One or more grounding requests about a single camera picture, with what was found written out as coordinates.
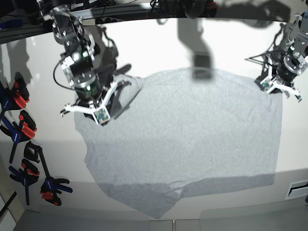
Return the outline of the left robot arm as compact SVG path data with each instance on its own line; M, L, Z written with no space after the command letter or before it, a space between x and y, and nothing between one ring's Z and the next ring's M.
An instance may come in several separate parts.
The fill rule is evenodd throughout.
M285 32L277 47L261 54L266 72L256 79L256 83L268 94L287 93L301 101L294 79L308 69L308 12L297 13Z

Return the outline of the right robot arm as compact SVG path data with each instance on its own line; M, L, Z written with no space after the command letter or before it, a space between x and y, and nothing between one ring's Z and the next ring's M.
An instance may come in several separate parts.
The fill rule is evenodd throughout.
M58 81L56 84L77 95L76 101L67 103L60 115L82 113L99 125L119 116L123 111L120 91L128 82L115 79L116 63L109 61L94 66L100 47L92 33L84 28L82 16L72 14L69 3L39 0L38 4L40 17L51 23L54 39L64 47L55 67L62 69L68 86Z

